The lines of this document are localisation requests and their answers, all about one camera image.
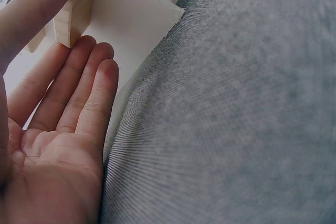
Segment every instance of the open palm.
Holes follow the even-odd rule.
[[[118,82],[112,57],[111,46],[91,37],[73,50],[55,44],[9,96],[9,119],[0,119],[9,125],[9,223],[97,221],[102,147]]]
[[[65,2],[13,0],[0,12],[0,223],[98,220],[113,48],[89,36],[55,43],[9,96],[4,86],[8,64]]]

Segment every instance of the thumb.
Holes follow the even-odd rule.
[[[13,0],[0,11],[0,71],[59,12],[67,0]]]

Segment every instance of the finger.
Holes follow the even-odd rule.
[[[112,105],[118,87],[118,65],[103,61],[97,71],[91,95],[80,113],[75,133],[86,137],[103,150]]]
[[[9,117],[21,127],[45,95],[69,54],[69,48],[55,43],[8,96]]]
[[[67,0],[13,0],[0,12],[0,71],[58,13]]]
[[[100,63],[114,56],[113,48],[107,43],[100,43],[93,49],[77,89],[70,98],[63,115],[59,120],[56,131],[74,133],[78,117],[87,102]]]
[[[55,130],[95,45],[95,39],[90,36],[84,36],[77,42],[38,106],[28,128],[41,131]]]

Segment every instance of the white cardboard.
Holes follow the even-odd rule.
[[[119,89],[130,79],[139,65],[181,19],[183,10],[165,0],[96,0],[86,35],[97,42],[108,42],[115,49],[119,64]],[[36,63],[54,42],[52,22],[46,27],[47,37],[35,53],[22,51],[10,64],[5,75],[7,92]]]

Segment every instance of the gray fabric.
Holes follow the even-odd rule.
[[[336,223],[336,0],[181,0],[129,85],[102,223]]]

